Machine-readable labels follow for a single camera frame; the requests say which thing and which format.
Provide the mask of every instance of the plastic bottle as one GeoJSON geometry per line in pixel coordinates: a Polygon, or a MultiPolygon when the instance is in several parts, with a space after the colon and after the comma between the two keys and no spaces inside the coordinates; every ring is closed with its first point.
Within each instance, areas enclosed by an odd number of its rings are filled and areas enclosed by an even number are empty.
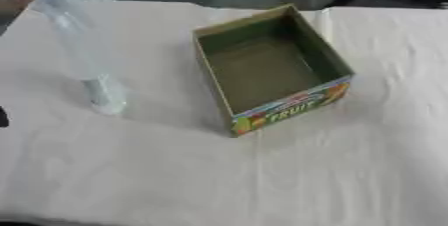
{"type": "Polygon", "coordinates": [[[106,45],[76,0],[35,0],[30,7],[50,20],[94,108],[108,115],[121,113],[126,107],[125,89],[106,69],[106,45]]]}

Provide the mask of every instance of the open box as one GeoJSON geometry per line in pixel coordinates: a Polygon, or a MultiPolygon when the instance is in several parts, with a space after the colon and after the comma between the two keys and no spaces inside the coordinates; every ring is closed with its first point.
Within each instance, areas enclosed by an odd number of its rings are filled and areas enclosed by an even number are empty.
{"type": "Polygon", "coordinates": [[[353,76],[293,5],[195,30],[194,40],[234,135],[330,104],[353,76]]]}

